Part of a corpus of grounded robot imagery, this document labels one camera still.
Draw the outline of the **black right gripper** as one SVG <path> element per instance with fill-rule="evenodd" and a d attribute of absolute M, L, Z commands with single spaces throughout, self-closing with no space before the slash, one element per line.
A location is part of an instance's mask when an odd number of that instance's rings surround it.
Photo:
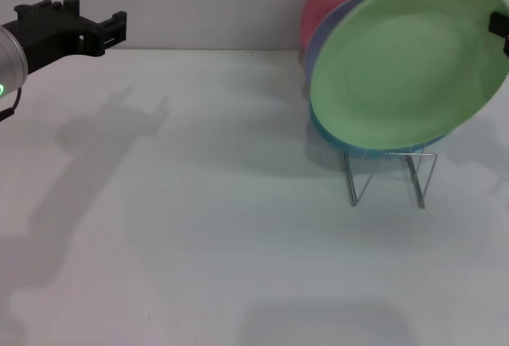
<path fill-rule="evenodd" d="M 507 14 L 503 14 L 494 11 L 490 14 L 488 31 L 495 34 L 498 37 L 505 37 L 503 52 L 506 56 L 509 56 L 509 17 Z"/>

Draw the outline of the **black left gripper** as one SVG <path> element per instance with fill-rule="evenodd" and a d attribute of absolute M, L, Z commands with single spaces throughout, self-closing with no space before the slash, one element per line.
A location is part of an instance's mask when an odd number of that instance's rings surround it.
<path fill-rule="evenodd" d="M 2 27 L 21 45 L 29 74 L 66 56 L 87 56 L 89 52 L 81 41 L 89 33 L 96 31 L 96 56 L 102 56 L 107 49 L 126 40 L 125 11 L 101 23 L 80 15 L 80 0 L 44 0 L 15 6 L 14 11 L 17 19 Z"/>

